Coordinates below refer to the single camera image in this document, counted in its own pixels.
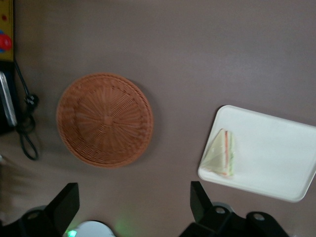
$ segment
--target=yellow box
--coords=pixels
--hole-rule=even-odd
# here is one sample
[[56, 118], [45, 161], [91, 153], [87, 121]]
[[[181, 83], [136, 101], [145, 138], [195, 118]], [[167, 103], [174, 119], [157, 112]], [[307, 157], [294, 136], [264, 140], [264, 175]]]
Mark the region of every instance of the yellow box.
[[13, 0], [0, 0], [0, 34], [9, 36], [12, 40], [12, 48], [8, 51], [0, 51], [0, 60], [13, 62]]

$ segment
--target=black cable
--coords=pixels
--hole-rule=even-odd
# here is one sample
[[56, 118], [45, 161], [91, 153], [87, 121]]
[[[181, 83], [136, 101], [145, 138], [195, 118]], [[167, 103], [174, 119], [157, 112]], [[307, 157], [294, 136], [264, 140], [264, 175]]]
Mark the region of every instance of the black cable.
[[26, 83], [25, 83], [24, 78], [23, 78], [23, 76], [22, 76], [22, 73], [21, 73], [21, 70], [20, 70], [20, 68], [19, 68], [19, 65], [18, 65], [18, 63], [16, 62], [15, 59], [14, 59], [14, 66], [15, 66], [16, 72], [17, 72], [18, 75], [19, 75], [19, 78], [20, 78], [20, 80], [21, 80], [21, 83], [23, 84], [23, 88], [24, 88], [24, 90], [25, 90], [26, 96], [30, 96], [29, 89], [28, 89], [28, 87], [26, 86]]
[[[37, 152], [37, 149], [31, 139], [29, 138], [28, 134], [34, 131], [36, 123], [35, 120], [32, 116], [32, 113], [34, 109], [36, 108], [39, 98], [36, 95], [30, 94], [28, 87], [26, 86], [26, 83], [24, 81], [24, 78], [22, 76], [22, 73], [20, 71], [19, 65], [17, 64], [16, 60], [14, 59], [14, 65], [15, 69], [19, 75], [19, 78], [22, 82], [22, 85], [24, 87], [26, 97], [25, 97], [25, 102], [27, 104], [26, 112], [22, 116], [22, 121], [18, 122], [16, 126], [16, 131], [19, 133], [20, 136], [20, 143], [21, 143], [21, 148], [23, 150], [23, 153], [25, 156], [31, 160], [38, 160], [39, 159], [39, 154]], [[34, 151], [34, 156], [30, 155], [29, 152], [27, 151], [25, 147], [24, 140], [29, 143], [30, 147]]]

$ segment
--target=bread slice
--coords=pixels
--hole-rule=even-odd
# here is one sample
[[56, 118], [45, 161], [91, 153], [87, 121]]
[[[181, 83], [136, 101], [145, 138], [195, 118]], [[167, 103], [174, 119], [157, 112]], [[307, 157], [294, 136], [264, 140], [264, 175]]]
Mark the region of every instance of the bread slice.
[[235, 138], [229, 131], [221, 129], [209, 146], [201, 167], [228, 177], [234, 174]]

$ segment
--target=white tray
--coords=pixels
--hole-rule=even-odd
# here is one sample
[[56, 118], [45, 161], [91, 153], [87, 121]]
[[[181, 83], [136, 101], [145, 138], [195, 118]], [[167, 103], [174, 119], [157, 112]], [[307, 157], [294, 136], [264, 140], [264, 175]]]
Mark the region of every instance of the white tray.
[[202, 160], [221, 128], [235, 136], [235, 174], [224, 178], [199, 167], [201, 179], [290, 202], [305, 196], [316, 173], [316, 127], [226, 105]]

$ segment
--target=wicker basket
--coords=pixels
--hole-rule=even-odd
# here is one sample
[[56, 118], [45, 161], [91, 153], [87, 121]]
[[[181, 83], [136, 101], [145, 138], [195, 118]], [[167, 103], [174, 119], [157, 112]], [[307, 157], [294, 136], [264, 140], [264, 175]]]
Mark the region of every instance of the wicker basket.
[[68, 149], [98, 167], [116, 168], [139, 158], [149, 145], [153, 123], [141, 90], [109, 73], [75, 81], [57, 109], [58, 130]]

